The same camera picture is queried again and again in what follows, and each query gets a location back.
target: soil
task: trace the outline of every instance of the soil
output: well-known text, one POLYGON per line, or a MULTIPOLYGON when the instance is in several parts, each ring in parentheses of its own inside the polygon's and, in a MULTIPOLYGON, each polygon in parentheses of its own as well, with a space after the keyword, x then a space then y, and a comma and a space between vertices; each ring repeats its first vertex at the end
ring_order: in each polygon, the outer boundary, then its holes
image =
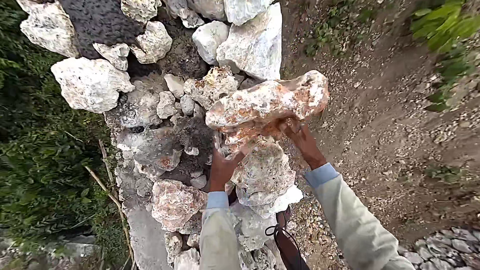
MULTIPOLYGON (((424 110, 432 90, 422 85, 436 80, 437 55, 409 35, 416 2, 385 2, 392 5, 378 11, 368 36, 347 54, 334 57, 322 48, 309 57, 309 31, 323 18, 329 1, 281 0, 282 79, 313 69, 329 78, 330 103, 321 116, 308 121, 310 130, 361 201, 401 245, 409 246, 439 229, 480 224, 480 97, 467 98, 450 112, 424 110), (432 163, 469 173, 449 184, 425 175, 432 163)), ((306 192, 293 207, 292 220, 309 266, 345 267, 322 213, 322 228, 309 229, 305 213, 315 199, 301 176, 308 165, 289 141, 283 140, 282 147, 306 192), (317 234, 319 230, 326 233, 317 234)))

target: rock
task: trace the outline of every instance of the rock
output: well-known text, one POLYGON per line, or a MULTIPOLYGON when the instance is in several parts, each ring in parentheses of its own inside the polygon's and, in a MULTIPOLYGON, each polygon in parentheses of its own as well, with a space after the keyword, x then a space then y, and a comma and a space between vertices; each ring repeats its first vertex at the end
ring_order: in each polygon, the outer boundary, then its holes
POLYGON ((160 223, 152 218, 137 196, 123 202, 123 212, 130 226, 130 243, 140 270, 170 270, 165 239, 160 223))
POLYGON ((104 59, 68 58, 54 64, 51 70, 61 95, 73 109, 102 113, 117 106, 118 91, 135 89, 128 73, 104 59))
POLYGON ((187 245, 194 247, 194 248, 199 248, 199 243, 200 243, 200 234, 199 233, 192 233, 188 236, 187 240, 187 245))
POLYGON ((181 247, 183 245, 182 238, 180 233, 166 233, 165 238, 165 248, 167 249, 167 262, 172 263, 173 259, 180 254, 181 247))
POLYGON ((423 259, 420 257, 420 255, 418 253, 415 253, 415 252, 405 252, 403 254, 403 256, 405 258, 407 258, 407 260, 413 264, 421 264, 423 263, 423 259))
POLYGON ((228 21, 242 25, 256 15, 265 12, 273 0, 224 0, 228 21))
POLYGON ((450 270, 453 268, 448 262, 439 258, 433 258, 432 262, 438 270, 450 270))
POLYGON ((232 25, 228 38, 216 50, 220 65, 235 63, 248 75, 280 79, 282 61, 282 13, 280 3, 242 26, 232 25))
POLYGON ((195 108, 195 103, 192 97, 186 94, 180 98, 180 106, 184 115, 192 115, 193 109, 195 108))
POLYGON ((130 49, 137 57, 138 62, 150 64, 165 57, 173 40, 168 35, 163 23, 148 22, 145 33, 137 36, 136 41, 137 44, 132 44, 130 49))
POLYGON ((210 65, 218 65, 216 49, 227 40, 229 27, 223 22, 213 21, 199 27, 192 35, 198 53, 210 65))
POLYGON ((296 185, 290 186, 286 193, 278 197, 275 202, 260 206, 250 206, 262 218, 267 219, 278 212, 285 211, 289 204, 298 203, 303 199, 301 190, 296 185))
POLYGON ((163 91, 158 94, 159 95, 159 102, 156 107, 156 114, 161 119, 167 119, 168 117, 177 113, 177 109, 175 108, 175 97, 171 92, 163 91))
POLYGON ((195 188, 202 189, 207 185, 207 176, 201 175, 197 178, 192 178, 190 184, 195 188))
POLYGON ((238 228, 237 238, 245 251, 261 248, 265 241, 272 236, 265 235, 265 229, 276 225, 276 218, 262 218, 247 206, 236 202, 230 206, 230 212, 234 216, 234 227, 238 228))
POLYGON ((463 253, 472 253, 470 247, 463 240, 452 239, 452 246, 454 249, 461 251, 463 253))
POLYGON ((168 89, 172 94, 180 99, 183 96, 183 78, 173 76, 172 74, 166 74, 165 75, 165 81, 167 82, 168 89))
POLYGON ((187 150, 187 148, 185 148, 183 151, 187 155, 191 155, 191 156, 198 156, 198 154, 200 154, 200 150, 198 150, 198 148, 196 148, 196 147, 192 147, 192 148, 190 148, 190 150, 187 150))
POLYGON ((101 43, 94 43, 93 47, 107 59, 115 68, 127 71, 128 62, 127 56, 130 52, 130 48, 125 43, 115 44, 113 46, 107 46, 101 43))
POLYGON ((157 14, 157 7, 162 5, 160 0, 121 0, 123 13, 141 23, 146 24, 157 14))
POLYGON ((273 123, 295 116, 303 120, 328 103, 327 78, 312 70, 289 81, 265 81, 221 98, 206 114, 205 123, 226 134, 232 152, 258 134, 281 137, 273 123))
POLYGON ((237 81, 226 66, 213 67, 202 80, 188 79, 183 87, 186 94, 207 110, 221 96, 228 96, 236 90, 237 81))
POLYGON ((173 264, 173 270, 199 270, 200 253, 195 248, 183 251, 175 257, 173 264))
POLYGON ((152 181, 156 181, 165 171, 176 168, 182 153, 171 127, 146 130, 139 134, 123 132, 118 138, 117 147, 132 152, 139 171, 147 174, 152 181))
POLYGON ((20 30, 30 42, 66 57, 80 56, 75 46, 75 29, 58 1, 37 3, 33 0, 18 0, 18 2, 29 14, 28 18, 20 23, 20 30))
POLYGON ((175 180, 155 182, 152 192, 152 217, 169 232, 182 228, 207 201, 207 193, 175 180))
POLYGON ((227 19, 223 0, 187 0, 188 7, 210 20, 227 19))

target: white rock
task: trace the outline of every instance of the white rock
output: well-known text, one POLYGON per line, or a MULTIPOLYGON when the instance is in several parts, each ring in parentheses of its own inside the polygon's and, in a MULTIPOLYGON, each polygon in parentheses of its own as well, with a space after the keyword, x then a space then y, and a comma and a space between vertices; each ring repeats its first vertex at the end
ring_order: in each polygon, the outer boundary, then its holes
POLYGON ((223 0, 187 0, 187 3, 189 8, 205 18, 219 21, 227 19, 223 0))
POLYGON ((183 92, 183 84, 184 84, 183 78, 174 76, 172 74, 166 74, 164 78, 165 78, 165 81, 167 82, 167 86, 168 86, 168 89, 170 90, 170 92, 172 92, 172 94, 176 98, 180 99, 184 94, 184 92, 183 92))
POLYGON ((227 40, 228 25, 223 22, 213 21, 199 27, 192 35, 193 42, 197 45, 198 54, 210 65, 218 65, 216 49, 227 40))
POLYGON ((127 56, 130 48, 125 43, 107 46, 101 43, 94 43, 93 47, 105 57, 114 67, 126 71, 128 68, 127 56))
POLYGON ((130 46, 132 52, 142 64, 155 63, 164 58, 172 47, 172 38, 161 22, 148 22, 145 33, 136 37, 137 45, 130 46))
POLYGON ((190 184, 198 189, 204 188, 207 185, 207 176, 201 175, 197 178, 190 179, 190 184))
POLYGON ((163 91, 159 94, 159 103, 156 107, 156 114, 160 119, 167 119, 177 113, 177 109, 174 106, 175 97, 171 92, 163 91))
POLYGON ((202 80, 188 79, 185 81, 183 91, 209 110, 221 95, 228 96, 235 92, 237 84, 238 82, 228 67, 213 67, 202 80))
POLYGON ((30 15, 20 24, 20 30, 33 43, 67 57, 78 57, 75 29, 58 1, 38 4, 32 0, 18 0, 30 15))
POLYGON ((117 106, 118 91, 135 89, 128 73, 104 59, 68 58, 54 64, 51 70, 61 95, 73 109, 102 113, 117 106))
POLYGON ((200 253, 195 248, 183 251, 175 257, 173 264, 173 270, 199 270, 200 253))
POLYGON ((190 95, 186 94, 180 98, 180 106, 184 115, 192 115, 193 109, 195 109, 195 102, 190 95))
POLYGON ((141 23, 146 24, 157 14, 157 7, 162 5, 160 0, 121 0, 122 12, 141 23))
POLYGON ((242 25, 256 15, 265 12, 273 0, 224 0, 228 21, 242 25))
POLYGON ((282 13, 280 4, 268 7, 244 25, 232 25, 228 38, 216 50, 220 65, 235 65, 250 76, 280 79, 282 61, 282 13))

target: rubble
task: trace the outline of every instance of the rubble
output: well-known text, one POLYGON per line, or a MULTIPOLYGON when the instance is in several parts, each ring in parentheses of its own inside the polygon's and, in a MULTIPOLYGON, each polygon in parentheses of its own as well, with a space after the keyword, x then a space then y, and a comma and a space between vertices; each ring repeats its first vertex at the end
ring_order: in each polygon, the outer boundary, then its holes
POLYGON ((199 27, 192 35, 193 42, 197 45, 198 53, 210 65, 218 65, 216 49, 227 40, 228 25, 223 22, 213 21, 199 27))
POLYGON ((37 3, 33 0, 17 0, 29 14, 20 24, 20 30, 33 44, 66 57, 78 57, 75 46, 75 29, 69 16, 58 1, 37 3))
POLYGON ((232 65, 264 80, 280 79, 282 13, 280 3, 268 7, 241 26, 232 25, 228 38, 216 50, 220 65, 232 65))
POLYGON ((265 81, 221 98, 206 113, 205 123, 227 135, 232 151, 258 134, 281 136, 272 123, 288 116, 303 120, 328 103, 327 78, 312 70, 289 81, 265 81))
POLYGON ((237 84, 228 67, 213 67, 203 79, 185 81, 183 91, 208 110, 221 95, 228 96, 236 91, 237 84))
POLYGON ((152 193, 152 217, 169 232, 182 228, 207 201, 207 193, 175 180, 155 182, 152 193))
POLYGON ((127 71, 128 62, 127 56, 130 52, 130 48, 125 43, 115 44, 113 46, 107 46, 105 44, 94 43, 93 47, 107 59, 115 68, 127 71))
POLYGON ((224 0, 228 21, 242 25, 267 10, 273 0, 224 0))
POLYGON ((145 33, 136 38, 137 44, 132 44, 130 49, 135 54, 138 62, 142 64, 155 63, 164 58, 172 46, 172 38, 168 35, 161 22, 148 22, 145 33))
POLYGON ((135 89, 130 76, 104 59, 68 58, 51 67, 61 95, 73 109, 102 113, 116 107, 118 91, 135 89))

